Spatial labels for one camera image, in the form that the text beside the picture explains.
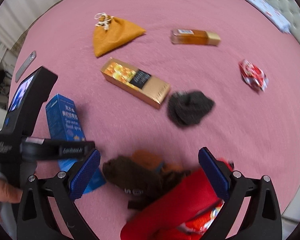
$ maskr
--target silver screw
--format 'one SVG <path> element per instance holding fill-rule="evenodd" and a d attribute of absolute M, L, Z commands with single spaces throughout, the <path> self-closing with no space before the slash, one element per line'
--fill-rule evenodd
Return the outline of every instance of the silver screw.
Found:
<path fill-rule="evenodd" d="M 60 171 L 58 173 L 58 178 L 60 178 L 60 179 L 64 178 L 65 176 L 66 176 L 66 173 L 64 171 Z"/>
<path fill-rule="evenodd" d="M 263 176 L 263 179 L 266 181 L 266 182 L 269 182 L 271 179 L 268 175 L 265 175 Z"/>
<path fill-rule="evenodd" d="M 241 177 L 240 171 L 234 171 L 233 176 L 235 176 L 236 178 L 240 178 Z"/>
<path fill-rule="evenodd" d="M 34 180 L 35 180 L 35 176 L 34 176 L 34 175 L 31 175 L 31 176 L 28 178 L 28 180 L 29 180 L 30 182 L 34 181 Z"/>

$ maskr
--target blue gripper pad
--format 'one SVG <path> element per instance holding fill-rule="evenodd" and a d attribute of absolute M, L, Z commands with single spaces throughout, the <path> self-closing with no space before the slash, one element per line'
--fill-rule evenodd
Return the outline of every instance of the blue gripper pad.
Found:
<path fill-rule="evenodd" d="M 84 163 L 84 165 L 82 165 L 79 172 L 73 178 L 70 183 L 69 193 L 69 197 L 72 201 L 82 197 L 82 194 L 85 191 L 91 177 L 100 165 L 100 159 L 100 152 L 98 150 L 94 150 L 88 160 Z"/>
<path fill-rule="evenodd" d="M 227 201 L 229 199 L 229 182 L 218 168 L 217 164 L 212 160 L 209 153 L 204 149 L 200 149 L 198 154 L 199 164 L 204 173 L 208 177 L 216 195 Z"/>

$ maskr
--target device screen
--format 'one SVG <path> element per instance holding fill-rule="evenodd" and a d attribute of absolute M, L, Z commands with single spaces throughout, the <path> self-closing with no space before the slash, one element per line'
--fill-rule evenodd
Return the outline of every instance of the device screen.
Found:
<path fill-rule="evenodd" d="M 14 97 L 12 99 L 12 102 L 11 102 L 11 105 L 10 105 L 10 108 L 9 108 L 9 112 L 17 109 L 21 102 L 22 102 L 22 99 L 23 99 L 23 96 L 25 95 L 32 79 L 33 79 L 34 75 L 32 75 L 31 77 L 28 77 L 28 79 L 24 80 L 18 87 L 16 93 L 14 94 Z"/>

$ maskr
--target gray phone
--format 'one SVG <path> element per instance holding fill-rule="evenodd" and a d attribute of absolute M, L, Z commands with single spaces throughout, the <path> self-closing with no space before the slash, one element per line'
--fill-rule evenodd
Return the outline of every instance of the gray phone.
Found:
<path fill-rule="evenodd" d="M 25 62 L 21 65 L 21 67 L 18 69 L 16 73 L 16 83 L 19 81 L 23 73 L 26 71 L 26 69 L 30 66 L 30 64 L 34 61 L 34 59 L 37 57 L 37 53 L 34 50 L 29 57 L 25 60 Z"/>

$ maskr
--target curtain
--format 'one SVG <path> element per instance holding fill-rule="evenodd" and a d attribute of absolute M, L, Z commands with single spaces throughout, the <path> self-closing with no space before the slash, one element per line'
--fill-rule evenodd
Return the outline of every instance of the curtain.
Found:
<path fill-rule="evenodd" d="M 8 49 L 31 24 L 61 0 L 4 0 L 0 6 L 0 42 Z"/>

